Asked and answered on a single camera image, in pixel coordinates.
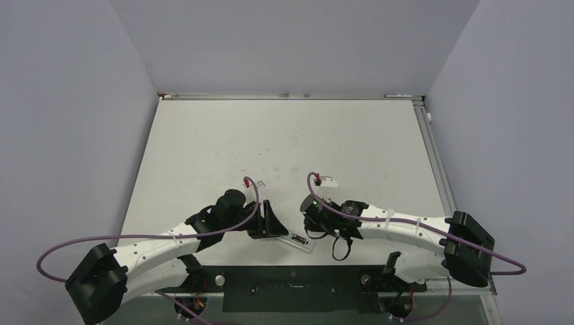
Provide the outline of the white remote control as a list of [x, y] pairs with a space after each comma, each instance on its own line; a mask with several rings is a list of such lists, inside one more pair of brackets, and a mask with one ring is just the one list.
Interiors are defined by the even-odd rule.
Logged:
[[276, 240], [305, 253], [311, 253], [315, 247], [315, 243], [312, 239], [294, 232], [289, 232], [285, 236], [279, 236]]

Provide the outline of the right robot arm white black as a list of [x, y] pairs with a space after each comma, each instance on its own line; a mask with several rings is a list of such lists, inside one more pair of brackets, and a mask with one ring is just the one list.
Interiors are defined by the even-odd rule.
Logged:
[[323, 232], [352, 244], [354, 239], [388, 240], [418, 248], [414, 255], [393, 252], [382, 272], [384, 284], [399, 290], [407, 283], [450, 276], [465, 285], [484, 288], [491, 277], [491, 250], [495, 240], [470, 214], [420, 217], [392, 213], [365, 202], [341, 205], [320, 202], [308, 195], [300, 205], [304, 229]]

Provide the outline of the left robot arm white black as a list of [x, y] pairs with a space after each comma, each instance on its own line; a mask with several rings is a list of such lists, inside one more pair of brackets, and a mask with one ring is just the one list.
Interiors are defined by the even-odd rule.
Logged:
[[196, 290], [202, 273], [194, 253], [222, 241], [229, 230], [246, 232], [252, 239], [289, 234], [269, 200], [249, 202], [243, 192], [230, 189], [157, 238], [114, 248], [94, 246], [65, 288], [85, 324], [99, 324], [123, 303], [156, 290]]

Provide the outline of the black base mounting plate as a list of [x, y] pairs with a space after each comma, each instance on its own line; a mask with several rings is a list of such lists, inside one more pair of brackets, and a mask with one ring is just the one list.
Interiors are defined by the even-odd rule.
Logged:
[[204, 266], [168, 293], [221, 295], [224, 312], [377, 313], [378, 296], [390, 304], [399, 293], [423, 293], [383, 265]]

